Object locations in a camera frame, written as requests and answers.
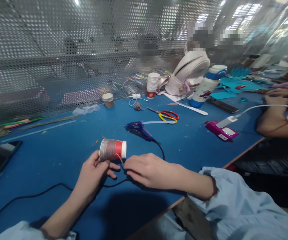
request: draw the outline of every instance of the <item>black pants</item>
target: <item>black pants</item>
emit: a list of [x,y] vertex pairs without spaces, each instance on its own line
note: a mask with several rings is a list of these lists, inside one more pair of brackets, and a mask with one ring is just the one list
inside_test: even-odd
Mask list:
[[288,139],[264,141],[234,165],[252,190],[266,192],[280,207],[288,208]]

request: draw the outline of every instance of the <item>black cable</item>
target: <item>black cable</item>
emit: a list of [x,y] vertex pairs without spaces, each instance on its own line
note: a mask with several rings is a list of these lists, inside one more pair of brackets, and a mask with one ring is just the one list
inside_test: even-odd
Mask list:
[[152,142],[156,143],[159,146],[159,148],[161,149],[161,152],[163,153],[163,160],[165,161],[165,154],[164,154],[163,149],[161,148],[161,145],[155,139],[153,139]]
[[63,186],[63,187],[65,187],[66,189],[68,189],[68,190],[70,190],[70,191],[73,191],[73,189],[70,188],[70,187],[68,187],[66,184],[64,184],[64,183],[58,183],[58,184],[56,184],[56,185],[54,185],[54,186],[46,189],[44,192],[41,192],[41,193],[38,193],[38,194],[35,194],[35,195],[22,196],[22,197],[16,197],[16,198],[14,198],[13,200],[9,201],[9,202],[0,210],[0,213],[1,213],[5,208],[7,208],[12,202],[14,202],[14,201],[16,201],[16,200],[18,200],[18,199],[38,197],[38,196],[41,196],[42,194],[44,194],[44,193],[52,190],[53,188],[55,188],[55,187],[57,187],[57,186],[60,186],[60,185]]
[[119,183],[116,183],[116,184],[114,184],[114,185],[103,185],[103,187],[107,187],[107,188],[116,187],[116,186],[118,186],[118,185],[120,185],[121,183],[126,182],[126,181],[130,181],[130,182],[131,182],[131,180],[129,180],[129,179],[124,179],[124,180],[122,180],[122,181],[120,181]]
[[[161,148],[160,144],[159,144],[155,139],[153,139],[152,142],[156,143],[156,144],[159,146],[159,148],[161,149],[161,152],[163,153],[163,160],[165,160],[165,154],[164,154],[164,151],[163,151],[163,149]],[[120,182],[118,182],[118,183],[116,183],[116,184],[114,184],[114,185],[103,185],[103,187],[105,187],[105,188],[116,187],[116,186],[118,186],[118,185],[120,185],[120,184],[122,184],[123,182],[126,182],[126,181],[132,182],[132,181],[129,180],[129,179],[124,179],[124,180],[122,180],[122,181],[120,181]],[[1,213],[5,208],[7,208],[11,203],[13,203],[13,202],[16,201],[16,200],[23,199],[23,198],[34,198],[34,197],[41,196],[41,195],[43,195],[44,193],[52,190],[53,188],[55,188],[55,187],[57,187],[57,186],[63,186],[63,187],[65,187],[67,190],[73,191],[73,189],[70,188],[70,187],[68,187],[66,184],[64,184],[64,183],[58,183],[58,184],[55,184],[54,186],[46,189],[45,191],[43,191],[43,192],[41,192],[41,193],[38,193],[38,194],[35,194],[35,195],[29,195],[29,196],[16,197],[16,198],[12,199],[11,201],[9,201],[9,202],[0,210],[0,213]]]

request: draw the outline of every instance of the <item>pink power bank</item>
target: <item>pink power bank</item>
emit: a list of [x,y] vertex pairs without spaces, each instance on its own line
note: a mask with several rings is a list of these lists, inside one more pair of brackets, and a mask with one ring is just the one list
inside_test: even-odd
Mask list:
[[206,125],[206,128],[210,130],[213,134],[215,134],[218,138],[220,138],[222,141],[232,142],[233,138],[239,135],[238,132],[228,127],[223,127],[223,128],[216,127],[217,123],[219,123],[219,121],[217,120],[211,121]]

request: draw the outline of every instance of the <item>person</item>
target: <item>person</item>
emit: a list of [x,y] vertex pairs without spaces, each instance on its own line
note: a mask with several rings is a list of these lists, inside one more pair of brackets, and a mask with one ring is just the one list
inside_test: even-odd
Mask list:
[[[288,89],[276,89],[266,93],[269,105],[287,105]],[[272,138],[260,143],[244,154],[234,165],[250,173],[288,176],[288,120],[287,108],[270,106],[258,119],[257,132]]]
[[[67,201],[39,230],[20,222],[1,233],[0,240],[75,239],[69,232],[71,226],[93,200],[103,175],[116,178],[112,169],[119,168],[109,161],[100,162],[95,151],[83,164]],[[124,169],[146,187],[187,192],[218,239],[288,239],[288,214],[267,193],[252,191],[237,173],[212,167],[196,173],[152,153],[131,156]]]
[[[265,95],[266,104],[288,105],[288,89],[276,89]],[[288,120],[287,108],[270,106],[258,119],[257,132],[267,139],[234,162],[254,191],[267,192],[280,206],[288,208]]]

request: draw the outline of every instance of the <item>scissors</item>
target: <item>scissors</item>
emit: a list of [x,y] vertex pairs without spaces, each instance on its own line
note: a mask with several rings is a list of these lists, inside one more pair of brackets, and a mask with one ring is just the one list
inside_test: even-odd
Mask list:
[[160,117],[160,119],[163,120],[163,121],[166,121],[164,118],[171,119],[171,120],[175,121],[174,123],[169,123],[169,124],[176,124],[177,120],[179,119],[178,114],[174,113],[172,111],[167,111],[167,110],[157,111],[157,110],[154,110],[154,109],[151,109],[151,108],[147,108],[147,109],[157,113],[158,116]]

